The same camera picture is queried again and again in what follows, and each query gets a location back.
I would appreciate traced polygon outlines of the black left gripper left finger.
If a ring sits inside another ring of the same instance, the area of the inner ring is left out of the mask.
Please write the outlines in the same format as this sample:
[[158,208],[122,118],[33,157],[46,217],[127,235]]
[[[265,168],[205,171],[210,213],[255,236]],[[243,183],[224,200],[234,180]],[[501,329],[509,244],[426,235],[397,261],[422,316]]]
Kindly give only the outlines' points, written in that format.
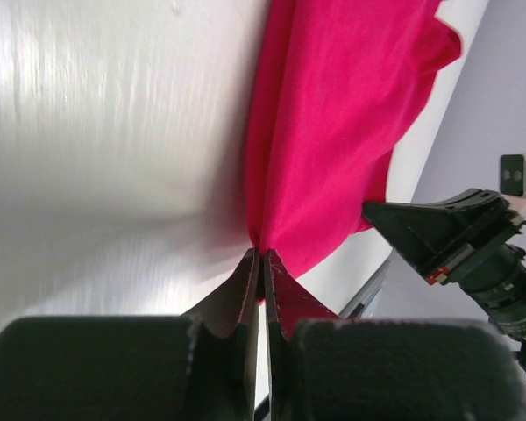
[[27,317],[0,332],[0,420],[251,420],[259,253],[180,316]]

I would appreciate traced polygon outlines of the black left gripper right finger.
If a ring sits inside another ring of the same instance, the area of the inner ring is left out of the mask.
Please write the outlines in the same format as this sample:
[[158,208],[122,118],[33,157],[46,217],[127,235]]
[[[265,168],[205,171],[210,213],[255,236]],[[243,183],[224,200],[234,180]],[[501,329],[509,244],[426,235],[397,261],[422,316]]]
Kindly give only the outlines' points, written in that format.
[[506,343],[473,320],[343,319],[263,260],[274,420],[526,420]]

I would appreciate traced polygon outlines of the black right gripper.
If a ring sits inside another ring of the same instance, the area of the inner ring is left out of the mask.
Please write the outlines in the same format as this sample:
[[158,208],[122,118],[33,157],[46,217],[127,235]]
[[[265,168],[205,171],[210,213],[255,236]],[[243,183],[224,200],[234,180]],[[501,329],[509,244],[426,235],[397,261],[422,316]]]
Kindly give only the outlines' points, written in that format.
[[437,203],[367,202],[363,216],[430,284],[456,283],[503,334],[526,342],[526,251],[508,240],[526,219],[492,190]]

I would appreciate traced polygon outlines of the magenta pink t shirt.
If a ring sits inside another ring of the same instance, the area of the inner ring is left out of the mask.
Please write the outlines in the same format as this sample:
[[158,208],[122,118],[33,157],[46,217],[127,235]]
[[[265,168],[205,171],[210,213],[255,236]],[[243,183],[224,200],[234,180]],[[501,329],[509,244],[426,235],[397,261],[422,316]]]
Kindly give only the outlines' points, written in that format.
[[299,276],[368,223],[396,143],[462,52],[437,1],[273,1],[245,142],[250,238]]

